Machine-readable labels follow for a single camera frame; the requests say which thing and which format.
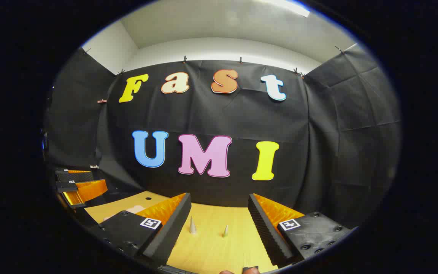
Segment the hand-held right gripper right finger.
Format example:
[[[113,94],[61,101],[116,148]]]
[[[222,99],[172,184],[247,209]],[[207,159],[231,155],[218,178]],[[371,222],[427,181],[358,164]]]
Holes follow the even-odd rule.
[[[250,194],[248,210],[267,255],[279,268],[318,255],[351,234],[320,212],[301,213],[259,194]]]

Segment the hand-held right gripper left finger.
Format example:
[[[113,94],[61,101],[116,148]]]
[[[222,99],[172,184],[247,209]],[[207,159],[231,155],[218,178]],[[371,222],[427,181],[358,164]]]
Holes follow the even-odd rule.
[[[145,210],[122,210],[89,227],[104,244],[134,260],[167,263],[191,209],[191,195],[179,194]]]

